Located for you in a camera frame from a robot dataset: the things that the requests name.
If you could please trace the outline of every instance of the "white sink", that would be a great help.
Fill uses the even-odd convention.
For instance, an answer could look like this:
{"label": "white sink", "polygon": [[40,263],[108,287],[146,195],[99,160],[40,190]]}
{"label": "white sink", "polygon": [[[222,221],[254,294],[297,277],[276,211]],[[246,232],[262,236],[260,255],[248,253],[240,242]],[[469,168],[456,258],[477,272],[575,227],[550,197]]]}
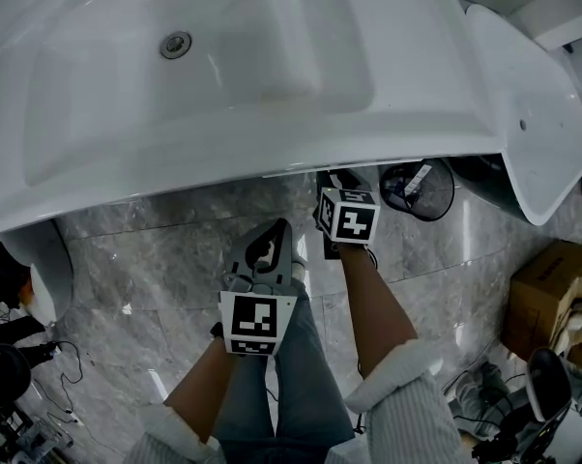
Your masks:
{"label": "white sink", "polygon": [[582,176],[582,104],[566,71],[480,5],[467,10],[494,93],[496,131],[525,218],[543,225]]}
{"label": "white sink", "polygon": [[[190,50],[160,43],[182,31]],[[349,163],[496,153],[456,0],[41,0],[0,47],[0,231]]]}

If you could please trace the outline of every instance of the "drain hole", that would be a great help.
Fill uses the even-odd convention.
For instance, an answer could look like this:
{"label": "drain hole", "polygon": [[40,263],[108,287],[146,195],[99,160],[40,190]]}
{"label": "drain hole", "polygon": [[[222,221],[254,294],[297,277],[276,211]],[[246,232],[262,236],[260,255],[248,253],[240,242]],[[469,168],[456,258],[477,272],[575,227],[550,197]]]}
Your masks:
{"label": "drain hole", "polygon": [[171,53],[175,53],[182,49],[184,46],[184,39],[176,36],[171,38],[168,42],[166,42],[166,50],[170,51]]}
{"label": "drain hole", "polygon": [[160,53],[169,60],[184,56],[192,46],[192,37],[184,31],[176,31],[160,43]]}

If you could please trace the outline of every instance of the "marble floor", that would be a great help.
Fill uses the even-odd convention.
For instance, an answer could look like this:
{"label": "marble floor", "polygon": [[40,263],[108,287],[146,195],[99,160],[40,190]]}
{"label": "marble floor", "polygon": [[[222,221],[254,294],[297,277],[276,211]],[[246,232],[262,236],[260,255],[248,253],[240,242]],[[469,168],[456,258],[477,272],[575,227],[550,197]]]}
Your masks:
{"label": "marble floor", "polygon": [[[377,169],[363,169],[376,185]],[[74,342],[84,378],[67,384],[82,425],[70,455],[82,463],[121,462],[139,437],[137,409],[161,402],[197,360],[218,318],[223,256],[252,226],[285,217],[308,261],[306,288],[328,362],[343,395],[360,381],[345,282],[338,262],[324,261],[311,212],[313,174],[251,179],[158,195],[57,219],[74,267],[73,305],[50,335]],[[434,343],[443,386],[485,348],[506,373],[499,335],[509,277],[552,239],[582,243],[582,196],[575,190],[543,227],[534,227],[457,188],[448,214],[423,223],[385,210],[373,247],[379,269],[420,335]],[[77,375],[71,346],[34,378],[67,405],[60,375]],[[276,376],[268,371],[276,393]],[[32,410],[62,416],[31,388]],[[271,399],[276,416],[276,403]]]}

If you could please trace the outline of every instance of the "white fuzzy cuff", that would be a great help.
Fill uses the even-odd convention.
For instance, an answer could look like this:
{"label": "white fuzzy cuff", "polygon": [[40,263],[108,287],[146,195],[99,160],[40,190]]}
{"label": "white fuzzy cuff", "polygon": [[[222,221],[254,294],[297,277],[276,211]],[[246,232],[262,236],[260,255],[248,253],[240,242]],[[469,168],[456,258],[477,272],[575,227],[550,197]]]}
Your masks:
{"label": "white fuzzy cuff", "polygon": [[143,407],[140,418],[145,433],[187,459],[200,462],[218,452],[218,440],[210,437],[207,445],[201,443],[192,428],[170,407],[162,404]]}
{"label": "white fuzzy cuff", "polygon": [[392,349],[345,399],[345,404],[356,414],[366,413],[392,392],[431,370],[440,360],[423,340],[408,340]]}

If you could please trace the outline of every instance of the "cable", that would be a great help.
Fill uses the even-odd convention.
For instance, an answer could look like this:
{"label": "cable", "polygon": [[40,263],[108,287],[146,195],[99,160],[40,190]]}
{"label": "cable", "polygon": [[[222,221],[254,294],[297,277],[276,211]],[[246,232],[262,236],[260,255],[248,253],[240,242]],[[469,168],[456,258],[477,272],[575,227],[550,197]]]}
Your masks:
{"label": "cable", "polygon": [[40,383],[39,380],[36,380],[35,378],[33,380],[31,380],[31,383],[37,383],[38,387],[40,387],[42,389],[42,392],[44,393],[44,395],[46,396],[46,398],[52,402],[55,406],[57,406],[57,408],[62,412],[62,413],[66,413],[66,409],[64,409],[63,407],[61,407],[57,402],[55,402],[54,399],[52,399],[50,397],[50,395],[48,395],[48,393],[46,392],[46,390],[44,389],[44,385],[42,385],[42,383]]}
{"label": "cable", "polygon": [[366,426],[362,426],[362,414],[358,414],[358,423],[356,424],[356,427],[353,428],[353,430],[358,433],[358,435],[364,435]]}
{"label": "cable", "polygon": [[[58,340],[55,342],[56,344],[70,344],[74,350],[76,351],[76,357],[78,358],[78,378],[76,380],[71,380],[68,375],[66,375],[66,373],[62,372],[61,376],[59,377],[59,379],[61,380],[61,388],[63,389],[64,394],[66,395],[66,398],[68,399],[68,401],[70,402],[70,409],[66,410],[63,409],[59,404],[57,404],[56,401],[54,401],[52,398],[50,398],[48,396],[48,394],[46,393],[46,391],[44,390],[43,385],[38,381],[38,380],[34,380],[42,389],[42,392],[44,392],[44,395],[46,396],[46,398],[52,402],[55,406],[57,406],[63,413],[65,414],[71,414],[73,413],[74,410],[74,404],[72,402],[72,399],[70,398],[70,395],[68,394],[68,391],[66,390],[65,387],[65,381],[67,380],[68,383],[71,383],[72,385],[76,385],[77,383],[79,383],[82,379],[83,379],[83,372],[82,372],[82,360],[80,358],[80,351],[78,350],[78,347],[70,342],[69,340]],[[56,420],[56,421],[60,421],[64,424],[73,424],[73,423],[78,423],[78,420],[76,419],[72,419],[72,420],[63,420],[61,418],[59,418],[58,416],[52,414],[50,411],[47,411],[46,414],[48,415],[48,417],[52,420]],[[85,431],[87,431],[87,433],[89,434],[89,437],[99,446],[104,447],[106,449],[111,450],[112,452],[116,453],[117,455],[121,455],[122,457],[124,456],[121,452],[118,452],[117,450],[115,450],[112,447],[109,447],[108,445],[103,444],[100,440],[98,440],[96,437],[93,436],[93,434],[91,433],[91,431],[89,431],[89,428],[87,427],[86,424],[82,425],[83,428],[85,428]]]}
{"label": "cable", "polygon": [[268,389],[266,387],[265,390],[268,391],[268,394],[272,396],[272,399],[273,400],[275,400],[276,402],[278,402],[278,399],[276,398],[276,396],[272,393],[272,391],[270,389]]}
{"label": "cable", "polygon": [[80,359],[80,351],[78,351],[78,347],[76,347],[75,344],[71,343],[69,340],[58,340],[57,344],[61,345],[61,344],[70,344],[76,351],[76,357],[78,358],[78,372],[79,372],[79,376],[77,380],[71,380],[70,378],[68,378],[68,376],[66,375],[65,372],[61,373],[61,376],[59,377],[59,380],[61,381],[61,388],[63,389],[64,394],[66,395],[66,398],[68,399],[68,401],[70,402],[70,412],[69,414],[73,413],[74,411],[74,403],[72,402],[72,400],[70,399],[70,395],[68,394],[68,391],[66,390],[66,386],[65,386],[65,381],[67,380],[68,383],[72,384],[72,385],[76,385],[77,383],[79,383],[82,378],[83,378],[83,374],[82,374],[82,361]]}
{"label": "cable", "polygon": [[506,380],[506,382],[504,382],[504,383],[507,383],[507,382],[509,382],[510,380],[514,380],[514,378],[518,378],[519,376],[525,376],[526,374],[527,374],[527,373],[521,373],[521,374],[518,374],[518,375],[510,376],[510,377],[508,378],[508,380]]}
{"label": "cable", "polygon": [[497,422],[489,421],[489,420],[472,420],[471,418],[465,418],[464,416],[454,416],[454,419],[461,418],[462,420],[471,421],[471,422],[485,422],[487,424],[492,424],[493,426],[497,426],[498,429],[502,429]]}
{"label": "cable", "polygon": [[53,418],[54,420],[58,420],[58,421],[63,422],[65,424],[70,424],[71,422],[76,422],[76,420],[69,420],[69,421],[62,420],[58,416],[55,416],[54,414],[52,414],[50,411],[46,411],[46,414],[48,415],[49,418]]}
{"label": "cable", "polygon": [[87,431],[87,433],[89,433],[90,438],[94,442],[96,442],[99,446],[104,447],[105,449],[109,449],[109,450],[115,452],[117,455],[121,455],[122,457],[125,457],[125,455],[123,455],[121,452],[118,452],[113,447],[109,447],[108,445],[103,444],[100,440],[98,440],[96,437],[94,437],[92,435],[91,431],[89,431],[89,428],[85,424],[83,424],[82,427],[85,428],[85,430]]}
{"label": "cable", "polygon": [[3,321],[3,323],[9,323],[10,322],[10,309],[8,308],[8,312],[4,312],[0,308],[0,311],[1,311],[0,320]]}
{"label": "cable", "polygon": [[500,398],[498,398],[495,402],[493,402],[493,404],[491,404],[491,407],[495,406],[495,409],[498,409],[500,411],[500,413],[502,413],[502,410],[497,406],[497,404],[499,404],[503,399],[506,400],[506,402],[509,404],[510,406],[510,410],[514,411],[514,406],[512,405],[512,402],[510,402],[510,399],[508,398],[508,396],[510,395],[510,393],[504,393],[503,391],[495,388],[495,387],[482,387],[480,389],[480,392],[484,392],[484,391],[494,391],[494,392],[499,392],[499,394],[501,395]]}
{"label": "cable", "polygon": [[379,270],[379,262],[377,261],[377,256],[375,256],[375,253],[372,252],[368,247],[366,248],[366,250],[368,251],[368,256],[370,256],[372,264],[375,265],[375,270]]}

